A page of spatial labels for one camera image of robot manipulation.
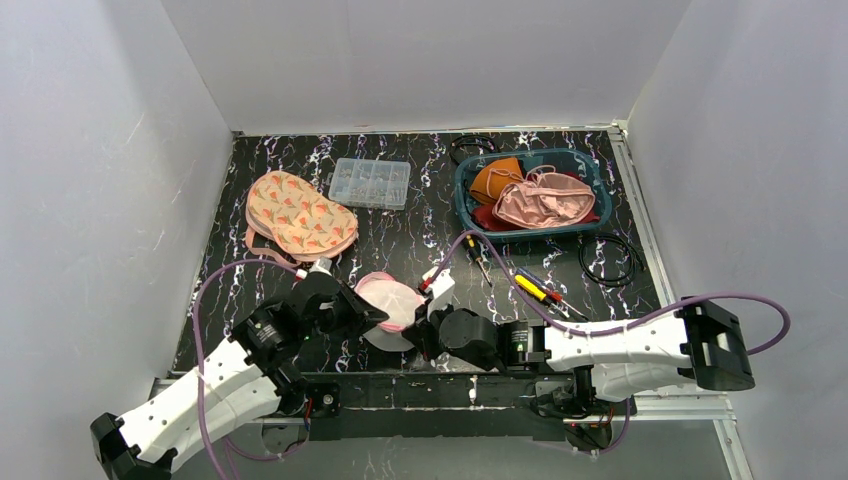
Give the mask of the white mesh laundry bag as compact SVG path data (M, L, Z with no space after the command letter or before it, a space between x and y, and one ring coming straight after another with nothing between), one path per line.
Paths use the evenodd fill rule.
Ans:
M354 291L389 316L362 335L370 345L395 353L414 348L413 343L402 336L402 332L413 325L416 309L424 304L420 294L385 272L364 276Z

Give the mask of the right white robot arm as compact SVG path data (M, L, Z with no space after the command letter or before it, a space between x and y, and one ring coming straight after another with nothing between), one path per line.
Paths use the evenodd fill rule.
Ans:
M426 359L443 353L512 378L570 372L581 400L693 383L710 391L755 385L738 317L711 301L684 300L645 322L514 321L497 325L469 309L420 308L401 335Z

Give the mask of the floral pink laundry bag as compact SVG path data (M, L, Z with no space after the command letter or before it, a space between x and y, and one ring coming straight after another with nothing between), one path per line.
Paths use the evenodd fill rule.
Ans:
M358 219L350 209L285 171L269 172L251 185L245 217L248 250L288 267L333 259L358 238Z

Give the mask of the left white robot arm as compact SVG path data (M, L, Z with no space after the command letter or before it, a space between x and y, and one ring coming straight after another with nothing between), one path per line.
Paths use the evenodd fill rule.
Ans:
M110 479L168 479L244 423L313 405L294 364L310 337L359 335L388 318L330 274L309 273L235 322L229 337L154 398L97 417L90 426L95 456Z

